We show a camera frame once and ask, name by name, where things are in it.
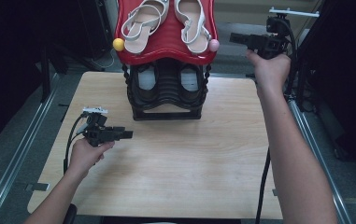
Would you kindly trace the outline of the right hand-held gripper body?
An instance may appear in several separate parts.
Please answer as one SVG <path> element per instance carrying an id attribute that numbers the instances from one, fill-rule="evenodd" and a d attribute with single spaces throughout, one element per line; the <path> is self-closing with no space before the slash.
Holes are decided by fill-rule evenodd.
<path id="1" fill-rule="evenodd" d="M 246 40 L 248 49 L 256 51 L 257 54 L 266 59 L 272 59 L 281 53 L 288 51 L 288 46 L 292 48 L 292 54 L 296 54 L 296 41 L 293 35 L 288 15 L 304 16 L 310 18 L 318 18 L 320 13 L 302 12 L 287 9 L 276 9 L 271 7 L 270 13 L 275 13 L 275 16 L 269 16 L 266 20 L 267 35 L 249 35 Z"/>

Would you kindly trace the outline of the red and black shoe rack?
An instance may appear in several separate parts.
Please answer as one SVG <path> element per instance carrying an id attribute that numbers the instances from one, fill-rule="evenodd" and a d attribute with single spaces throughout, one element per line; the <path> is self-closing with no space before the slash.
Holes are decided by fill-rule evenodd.
<path id="1" fill-rule="evenodd" d="M 115 38 L 123 38 L 121 28 L 128 13 L 138 7 L 143 0 L 117 0 L 118 17 Z M 206 28 L 218 40 L 214 22 L 214 0 L 200 0 L 206 15 Z M 150 36 L 148 44 L 140 54 L 133 54 L 126 49 L 117 52 L 122 63 L 122 70 L 127 84 L 127 97 L 135 120 L 200 119 L 206 100 L 207 83 L 211 63 L 216 52 L 207 50 L 201 54 L 191 53 L 180 39 L 183 25 L 177 20 L 174 10 L 175 0 L 169 0 L 166 20 Z M 157 97 L 151 102 L 142 101 L 137 93 L 134 68 L 136 65 L 153 63 L 158 71 L 156 87 Z M 178 92 L 178 70 L 184 63 L 197 65 L 203 73 L 202 89 L 199 99 L 194 102 L 183 101 Z"/>

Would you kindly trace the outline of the black equipment case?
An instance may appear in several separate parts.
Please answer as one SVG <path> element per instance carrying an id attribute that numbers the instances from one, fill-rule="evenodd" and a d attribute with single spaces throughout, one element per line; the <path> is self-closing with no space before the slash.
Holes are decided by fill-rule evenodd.
<path id="1" fill-rule="evenodd" d="M 78 7 L 91 57 L 99 58 L 110 51 L 113 35 L 107 15 L 106 0 L 78 0 Z"/>

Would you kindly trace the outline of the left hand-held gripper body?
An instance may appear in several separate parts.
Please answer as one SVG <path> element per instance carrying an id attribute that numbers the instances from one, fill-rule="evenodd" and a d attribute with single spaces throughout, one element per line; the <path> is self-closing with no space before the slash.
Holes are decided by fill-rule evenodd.
<path id="1" fill-rule="evenodd" d="M 107 113 L 108 110 L 102 107 L 84 107 L 82 109 L 81 116 L 86 118 L 86 121 L 79 127 L 79 133 L 85 136 L 93 147 L 115 140 L 114 129 L 105 126 Z"/>

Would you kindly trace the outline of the yellow ball knob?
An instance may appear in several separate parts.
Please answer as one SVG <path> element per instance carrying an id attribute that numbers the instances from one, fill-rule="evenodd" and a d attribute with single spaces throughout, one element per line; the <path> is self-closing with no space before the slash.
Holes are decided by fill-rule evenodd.
<path id="1" fill-rule="evenodd" d="M 115 38 L 112 42 L 112 46 L 117 52 L 125 50 L 125 42 L 122 38 Z"/>

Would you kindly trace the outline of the person's left hand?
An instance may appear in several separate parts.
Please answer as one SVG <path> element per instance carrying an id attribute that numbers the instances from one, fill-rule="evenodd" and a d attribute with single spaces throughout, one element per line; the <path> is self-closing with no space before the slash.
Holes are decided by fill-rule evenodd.
<path id="1" fill-rule="evenodd" d="M 93 147 L 83 138 L 74 145 L 68 169 L 65 173 L 70 179 L 80 182 L 90 169 L 104 158 L 104 153 L 113 148 L 115 142 L 105 142 L 98 147 Z"/>

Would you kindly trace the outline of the white heeled sandal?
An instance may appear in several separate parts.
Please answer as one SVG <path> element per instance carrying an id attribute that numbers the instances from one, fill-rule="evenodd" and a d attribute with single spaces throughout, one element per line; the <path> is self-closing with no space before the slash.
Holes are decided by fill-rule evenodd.
<path id="1" fill-rule="evenodd" d="M 140 54 L 146 48 L 149 38 L 164 23 L 169 10 L 169 0 L 143 0 L 128 13 L 121 28 L 125 49 Z"/>
<path id="2" fill-rule="evenodd" d="M 208 48 L 212 35 L 206 28 L 206 15 L 200 0 L 175 0 L 175 16 L 183 25 L 180 39 L 193 54 Z"/>

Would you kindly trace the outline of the black curtain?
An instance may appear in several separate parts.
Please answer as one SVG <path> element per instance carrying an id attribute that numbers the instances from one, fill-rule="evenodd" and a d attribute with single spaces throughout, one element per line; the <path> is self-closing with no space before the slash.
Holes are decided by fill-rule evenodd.
<path id="1" fill-rule="evenodd" d="M 308 82 L 330 109 L 343 156 L 356 160 L 356 0 L 324 0 L 299 48 L 314 73 Z"/>
<path id="2" fill-rule="evenodd" d="M 0 0 L 0 133 L 42 81 L 32 25 L 27 0 Z"/>

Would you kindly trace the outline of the metal floor rail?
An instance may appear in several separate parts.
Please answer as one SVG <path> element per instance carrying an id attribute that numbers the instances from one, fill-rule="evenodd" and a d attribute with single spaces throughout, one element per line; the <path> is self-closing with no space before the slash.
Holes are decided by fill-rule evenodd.
<path id="1" fill-rule="evenodd" d="M 333 193 L 338 224 L 353 224 L 352 220 L 350 218 L 348 209 L 347 209 L 347 207 L 343 201 L 343 198 L 340 194 L 340 191 L 339 191 L 334 179 L 331 176 L 331 172 L 330 172 L 329 168 L 327 167 L 325 159 L 321 155 L 320 147 L 316 141 L 316 138 L 315 138 L 313 132 L 310 129 L 310 125 L 306 119 L 305 113 L 299 109 L 299 106 L 297 105 L 297 103 L 295 102 L 294 99 L 290 99 L 288 101 L 288 105 L 289 105 L 289 108 L 291 109 L 291 112 L 296 120 L 296 123 L 302 133 L 302 136 L 305 138 L 305 140 L 306 140 L 307 144 L 309 145 L 309 147 L 311 148 L 315 158 L 320 163 L 320 166 L 329 181 L 331 191 Z"/>
<path id="2" fill-rule="evenodd" d="M 19 144 L 12 149 L 13 154 L 8 162 L 6 169 L 3 172 L 3 175 L 0 178 L 0 208 L 11 189 L 11 186 L 14 183 L 19 170 L 21 169 L 26 155 L 35 140 L 35 137 L 38 133 L 38 130 L 40 129 L 44 118 L 47 115 L 47 112 L 50 109 L 58 85 L 60 84 L 62 78 L 62 76 L 57 73 L 54 73 L 50 77 L 50 95 L 45 98 L 43 103 L 40 103 L 36 107 L 36 112 L 31 117 L 30 123 L 25 129 L 24 135 L 20 138 Z"/>

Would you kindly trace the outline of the person's right hand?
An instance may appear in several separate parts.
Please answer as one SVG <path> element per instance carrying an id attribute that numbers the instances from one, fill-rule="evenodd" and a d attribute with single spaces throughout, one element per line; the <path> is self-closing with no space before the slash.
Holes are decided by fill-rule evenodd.
<path id="1" fill-rule="evenodd" d="M 279 54 L 266 60 L 249 49 L 246 57 L 254 66 L 259 97 L 282 96 L 283 86 L 291 69 L 291 59 L 286 54 Z"/>

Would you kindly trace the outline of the black stool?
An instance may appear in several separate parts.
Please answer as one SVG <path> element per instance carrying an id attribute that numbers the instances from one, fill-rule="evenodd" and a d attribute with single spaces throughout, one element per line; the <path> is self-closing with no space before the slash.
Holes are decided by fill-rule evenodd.
<path id="1" fill-rule="evenodd" d="M 63 224 L 74 224 L 77 211 L 78 211 L 77 207 L 71 203 L 65 214 Z"/>

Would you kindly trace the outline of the black leather shoe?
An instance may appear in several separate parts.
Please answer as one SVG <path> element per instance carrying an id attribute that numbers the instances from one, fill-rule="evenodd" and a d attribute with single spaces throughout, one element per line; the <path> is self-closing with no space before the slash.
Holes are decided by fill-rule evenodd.
<path id="1" fill-rule="evenodd" d="M 199 99 L 202 89 L 203 73 L 194 64 L 184 63 L 178 70 L 178 92 L 185 102 Z"/>
<path id="2" fill-rule="evenodd" d="M 138 96 L 142 101 L 151 102 L 157 97 L 158 71 L 153 63 L 136 65 L 134 79 Z"/>

